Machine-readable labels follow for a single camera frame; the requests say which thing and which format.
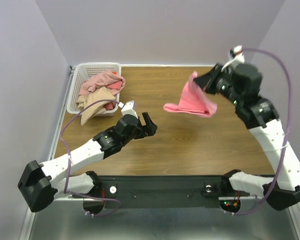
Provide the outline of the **bright pink t shirt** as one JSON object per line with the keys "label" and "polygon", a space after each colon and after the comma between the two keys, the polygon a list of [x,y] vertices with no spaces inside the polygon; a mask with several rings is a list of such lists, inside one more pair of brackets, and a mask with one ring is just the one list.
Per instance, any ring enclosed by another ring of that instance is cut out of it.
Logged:
{"label": "bright pink t shirt", "polygon": [[185,113],[202,118],[211,118],[217,112],[218,105],[206,97],[203,90],[195,83],[196,77],[198,77],[197,72],[190,75],[178,104],[166,103],[163,106],[166,112]]}

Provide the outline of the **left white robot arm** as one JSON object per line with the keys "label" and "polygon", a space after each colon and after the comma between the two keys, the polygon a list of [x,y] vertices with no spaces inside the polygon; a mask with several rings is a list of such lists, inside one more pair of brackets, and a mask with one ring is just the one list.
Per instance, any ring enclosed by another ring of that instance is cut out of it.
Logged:
{"label": "left white robot arm", "polygon": [[94,171],[77,176],[72,176],[72,173],[120,152],[132,140],[154,136],[157,125],[147,112],[142,116],[145,125],[139,117],[126,114],[116,125],[99,132],[70,153],[42,163],[29,162],[17,187],[31,212],[42,211],[54,200],[69,195],[107,201],[102,182]]}

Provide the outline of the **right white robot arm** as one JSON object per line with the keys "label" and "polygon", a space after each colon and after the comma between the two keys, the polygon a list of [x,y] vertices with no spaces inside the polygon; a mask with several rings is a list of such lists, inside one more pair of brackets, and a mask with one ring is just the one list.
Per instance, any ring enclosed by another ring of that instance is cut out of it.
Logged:
{"label": "right white robot arm", "polygon": [[216,64],[193,81],[207,94],[220,94],[235,106],[235,114],[259,142],[275,171],[274,177],[262,177],[231,170],[221,178],[221,192],[252,194],[282,211],[300,202],[300,161],[287,141],[288,131],[283,130],[274,105],[259,94],[262,78],[249,63],[226,68]]}

